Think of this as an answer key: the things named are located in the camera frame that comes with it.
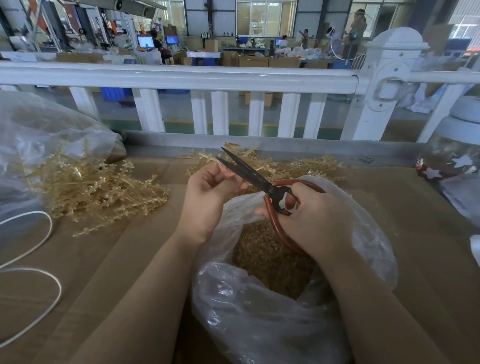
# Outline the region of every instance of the hand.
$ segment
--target hand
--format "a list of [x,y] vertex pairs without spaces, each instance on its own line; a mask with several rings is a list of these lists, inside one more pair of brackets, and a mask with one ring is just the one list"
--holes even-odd
[[[351,251],[353,220],[351,210],[331,194],[321,194],[303,183],[294,183],[292,192],[298,198],[297,210],[290,216],[278,215],[283,230],[319,264],[331,255]],[[287,195],[287,208],[295,200]],[[268,217],[266,207],[255,213]]]
[[188,179],[175,233],[196,245],[208,241],[220,221],[226,197],[247,186],[246,181],[223,164],[207,164]]

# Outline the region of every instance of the right hand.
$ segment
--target right hand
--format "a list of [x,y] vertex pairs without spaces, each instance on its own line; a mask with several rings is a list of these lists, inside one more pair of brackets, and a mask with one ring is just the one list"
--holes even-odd
[[[297,209],[290,216],[277,214],[285,233],[319,263],[331,255],[350,252],[351,209],[331,194],[321,194],[303,183],[294,183],[291,189],[299,200]],[[288,196],[287,205],[291,202]],[[258,207],[255,213],[268,218],[266,207]]]

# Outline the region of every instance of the forearm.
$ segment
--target forearm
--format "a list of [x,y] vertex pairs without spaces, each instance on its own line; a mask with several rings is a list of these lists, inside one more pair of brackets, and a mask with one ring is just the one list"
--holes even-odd
[[174,234],[71,364],[170,363],[197,251]]
[[448,363],[354,249],[318,262],[338,300],[357,363]]

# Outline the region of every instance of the scissors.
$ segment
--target scissors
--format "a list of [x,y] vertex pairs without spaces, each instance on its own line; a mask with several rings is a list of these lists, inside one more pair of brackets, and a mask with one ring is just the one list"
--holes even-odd
[[313,190],[323,194],[325,191],[315,183],[305,180],[278,180],[271,183],[254,168],[245,163],[240,157],[236,156],[225,148],[222,149],[236,164],[230,163],[219,157],[217,157],[217,159],[229,170],[235,172],[238,176],[242,177],[248,183],[251,183],[260,191],[265,192],[264,201],[267,207],[268,216],[280,241],[294,252],[303,253],[303,250],[297,245],[297,243],[285,233],[280,225],[280,222],[278,221],[278,216],[276,215],[277,212],[286,216],[292,214],[286,208],[280,206],[280,201],[283,200],[285,194],[290,194],[298,202],[298,198],[293,194],[292,189],[289,187],[297,182],[303,183]]

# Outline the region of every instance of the red scissor handle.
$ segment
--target red scissor handle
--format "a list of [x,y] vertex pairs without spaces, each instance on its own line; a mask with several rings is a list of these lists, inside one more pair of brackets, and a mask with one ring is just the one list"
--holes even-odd
[[[275,181],[273,184],[275,186],[290,186],[290,185],[292,185],[294,183],[297,183],[297,182],[303,183],[304,185],[310,187],[311,189],[315,190],[316,192],[320,192],[321,194],[325,193],[325,191],[322,188],[320,188],[319,186],[317,186],[315,183],[305,181],[305,180],[296,180],[296,179],[293,179],[293,180],[278,180],[278,181]],[[267,211],[268,211],[268,215],[270,217],[270,221],[271,221],[271,223],[273,225],[273,228],[275,230],[275,233],[278,235],[278,238],[280,239],[280,241],[286,247],[290,248],[294,252],[303,253],[304,251],[302,250],[302,248],[300,248],[298,246],[298,244],[296,242],[294,242],[293,239],[290,238],[285,233],[285,231],[282,229],[282,226],[280,225],[280,222],[278,221],[277,212],[275,211],[275,209],[272,205],[272,200],[270,199],[270,197],[267,194],[264,196],[264,201],[265,201],[265,205],[267,207]],[[284,209],[284,215],[291,215],[291,213],[288,210]]]

